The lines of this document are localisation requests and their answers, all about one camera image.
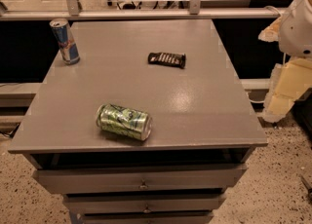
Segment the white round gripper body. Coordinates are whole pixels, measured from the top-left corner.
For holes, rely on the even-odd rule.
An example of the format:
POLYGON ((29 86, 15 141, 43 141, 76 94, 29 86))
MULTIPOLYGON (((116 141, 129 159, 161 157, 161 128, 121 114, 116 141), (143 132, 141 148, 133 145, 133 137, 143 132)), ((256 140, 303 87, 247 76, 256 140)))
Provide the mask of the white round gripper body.
POLYGON ((293 0, 282 15, 279 48, 289 56, 312 56, 312 0, 293 0))

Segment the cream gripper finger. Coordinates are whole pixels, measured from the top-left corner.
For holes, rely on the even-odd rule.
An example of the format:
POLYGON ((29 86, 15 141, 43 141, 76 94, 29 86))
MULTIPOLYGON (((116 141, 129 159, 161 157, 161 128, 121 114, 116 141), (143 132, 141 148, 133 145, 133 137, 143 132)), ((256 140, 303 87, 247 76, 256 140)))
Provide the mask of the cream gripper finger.
POLYGON ((282 18, 275 19, 269 26, 259 33, 258 39, 264 42, 278 42, 281 20, 282 18))
POLYGON ((262 118, 268 123, 279 122, 311 87, 311 58, 291 57, 285 64, 276 64, 264 99, 262 118))

